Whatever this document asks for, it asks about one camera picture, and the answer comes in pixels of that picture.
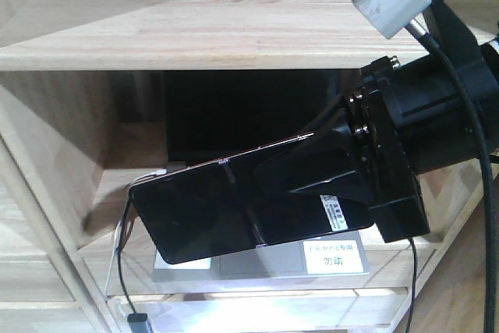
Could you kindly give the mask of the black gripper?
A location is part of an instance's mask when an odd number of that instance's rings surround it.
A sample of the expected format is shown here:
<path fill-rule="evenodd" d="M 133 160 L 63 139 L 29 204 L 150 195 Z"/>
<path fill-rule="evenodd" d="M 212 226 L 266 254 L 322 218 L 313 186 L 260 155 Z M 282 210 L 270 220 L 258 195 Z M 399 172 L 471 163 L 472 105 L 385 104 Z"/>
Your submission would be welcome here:
<path fill-rule="evenodd" d="M 468 157 L 468 119 L 447 70 L 426 56 L 395 68 L 388 57 L 346 81 L 356 124 L 367 127 L 369 211 L 386 243 L 429 233 L 418 175 Z M 313 135 L 255 170 L 268 196 L 332 195 L 370 202 L 370 184 L 338 95 L 306 126 Z"/>

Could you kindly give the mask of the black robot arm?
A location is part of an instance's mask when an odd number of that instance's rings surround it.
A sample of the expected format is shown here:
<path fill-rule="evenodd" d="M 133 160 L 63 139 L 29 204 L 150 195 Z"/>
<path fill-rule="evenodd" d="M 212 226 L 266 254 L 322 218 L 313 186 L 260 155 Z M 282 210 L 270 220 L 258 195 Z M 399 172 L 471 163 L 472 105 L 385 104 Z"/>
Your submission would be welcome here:
<path fill-rule="evenodd" d="M 269 196 L 335 196 L 349 229 L 375 224 L 387 243 L 429 232 L 418 175 L 477 159 L 490 188 L 498 147 L 498 52 L 453 13 L 428 13 L 427 54 L 360 71 L 311 125 L 313 135 L 255 171 Z"/>

